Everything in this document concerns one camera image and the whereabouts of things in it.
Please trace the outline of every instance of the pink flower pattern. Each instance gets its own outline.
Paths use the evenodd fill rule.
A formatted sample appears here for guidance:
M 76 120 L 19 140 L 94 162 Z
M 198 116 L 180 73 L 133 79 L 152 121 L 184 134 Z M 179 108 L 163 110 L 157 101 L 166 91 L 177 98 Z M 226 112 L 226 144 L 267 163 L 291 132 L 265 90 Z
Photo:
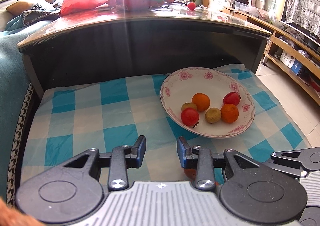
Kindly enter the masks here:
M 237 131 L 243 130 L 244 128 L 245 128 L 245 125 L 240 125 L 240 126 L 236 127 L 235 129 L 231 130 L 229 133 L 237 132 Z
M 238 93 L 239 92 L 239 87 L 240 85 L 237 84 L 236 82 L 231 82 L 231 84 L 229 85 L 229 88 L 233 91 Z
M 249 104 L 245 104 L 245 105 L 242 106 L 242 110 L 244 112 L 247 112 L 249 109 L 250 109 L 250 105 Z
M 182 70 L 179 73 L 179 79 L 180 80 L 187 80 L 187 79 L 189 79 L 191 77 L 192 77 L 192 74 L 189 74 L 186 70 Z
M 170 89 L 168 88 L 168 87 L 165 87 L 164 88 L 165 89 L 165 94 L 168 96 L 168 97 L 170 97 Z
M 206 79 L 212 79 L 213 78 L 213 73 L 211 73 L 210 71 L 204 74 L 204 78 Z

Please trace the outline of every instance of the checkered tablecloth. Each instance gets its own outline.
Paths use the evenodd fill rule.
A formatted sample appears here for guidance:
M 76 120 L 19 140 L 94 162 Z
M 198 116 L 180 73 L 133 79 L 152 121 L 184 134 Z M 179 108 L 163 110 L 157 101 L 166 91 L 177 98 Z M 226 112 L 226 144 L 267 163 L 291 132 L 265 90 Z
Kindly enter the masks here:
M 233 148 L 263 162 L 273 151 L 310 147 L 276 97 L 243 65 L 216 68 L 239 80 L 254 99 L 255 118 L 243 134 L 230 139 L 197 136 L 175 124 L 164 111 L 159 91 L 165 75 L 122 78 L 97 84 L 54 88 L 45 92 L 25 148 L 21 182 L 89 149 L 110 152 L 132 145 L 145 135 L 147 151 L 140 169 L 129 169 L 129 180 L 187 180 L 180 167 L 176 139 L 222 153 Z M 108 169 L 100 182 L 106 184 Z

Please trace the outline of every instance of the clear plastic box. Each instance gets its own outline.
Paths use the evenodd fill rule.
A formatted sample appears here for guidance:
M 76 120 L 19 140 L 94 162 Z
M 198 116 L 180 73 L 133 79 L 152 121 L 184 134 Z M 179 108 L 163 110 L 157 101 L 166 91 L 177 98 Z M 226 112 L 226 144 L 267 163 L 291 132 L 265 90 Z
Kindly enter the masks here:
M 250 14 L 251 16 L 254 16 L 256 18 L 261 18 L 260 13 L 256 7 L 248 6 L 244 3 L 235 1 L 235 10 Z

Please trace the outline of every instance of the lace cloth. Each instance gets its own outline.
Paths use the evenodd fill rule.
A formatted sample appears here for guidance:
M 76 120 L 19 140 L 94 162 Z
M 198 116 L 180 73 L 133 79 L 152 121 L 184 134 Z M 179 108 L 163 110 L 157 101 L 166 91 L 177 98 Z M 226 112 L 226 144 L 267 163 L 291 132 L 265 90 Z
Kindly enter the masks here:
M 320 0 L 288 0 L 286 22 L 320 35 Z

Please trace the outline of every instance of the houndstooth trim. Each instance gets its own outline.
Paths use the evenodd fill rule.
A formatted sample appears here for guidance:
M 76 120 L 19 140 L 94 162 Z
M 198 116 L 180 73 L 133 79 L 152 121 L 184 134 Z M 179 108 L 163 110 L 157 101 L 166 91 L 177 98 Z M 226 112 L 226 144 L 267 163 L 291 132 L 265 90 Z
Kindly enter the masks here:
M 15 170 L 17 166 L 19 148 L 21 143 L 22 129 L 26 119 L 26 114 L 28 110 L 28 106 L 31 100 L 31 96 L 33 93 L 33 86 L 29 84 L 26 95 L 23 100 L 23 104 L 21 107 L 18 124 L 16 127 L 16 131 L 14 134 L 14 140 L 12 143 L 9 170 L 8 170 L 8 180 L 7 180 L 7 205 L 13 207 L 15 203 Z

